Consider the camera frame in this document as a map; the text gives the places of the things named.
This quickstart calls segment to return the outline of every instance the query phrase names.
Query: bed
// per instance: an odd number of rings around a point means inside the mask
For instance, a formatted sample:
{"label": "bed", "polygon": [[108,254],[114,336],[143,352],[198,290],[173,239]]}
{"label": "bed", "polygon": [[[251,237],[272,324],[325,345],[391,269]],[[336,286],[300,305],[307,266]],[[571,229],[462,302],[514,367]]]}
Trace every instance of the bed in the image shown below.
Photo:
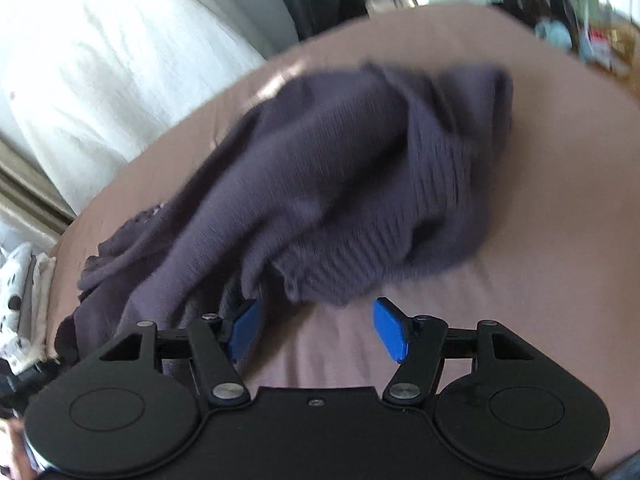
{"label": "bed", "polygon": [[[427,6],[332,30],[270,60],[157,140],[54,250],[49,345],[78,305],[76,282],[97,244],[169,199],[245,109],[300,71],[368,60],[428,72],[494,60],[510,70],[513,135],[492,190],[490,234],[445,274],[380,286],[345,308],[284,313],[261,341],[248,384],[382,388],[397,365],[372,327],[380,295],[450,326],[497,319],[602,396],[611,430],[596,469],[608,470],[640,448],[640,110],[615,83],[488,7]],[[448,362],[443,383],[468,366]]]}

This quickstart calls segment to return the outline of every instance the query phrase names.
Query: metal screw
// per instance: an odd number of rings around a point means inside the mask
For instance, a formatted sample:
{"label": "metal screw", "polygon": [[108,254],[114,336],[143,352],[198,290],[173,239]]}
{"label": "metal screw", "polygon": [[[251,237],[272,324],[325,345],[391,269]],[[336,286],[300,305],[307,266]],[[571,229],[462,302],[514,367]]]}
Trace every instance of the metal screw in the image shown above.
{"label": "metal screw", "polygon": [[213,394],[222,400],[233,400],[244,394],[244,386],[238,383],[222,383],[213,388]]}
{"label": "metal screw", "polygon": [[396,399],[410,400],[420,395],[420,388],[411,383],[396,383],[389,388],[389,394]]}

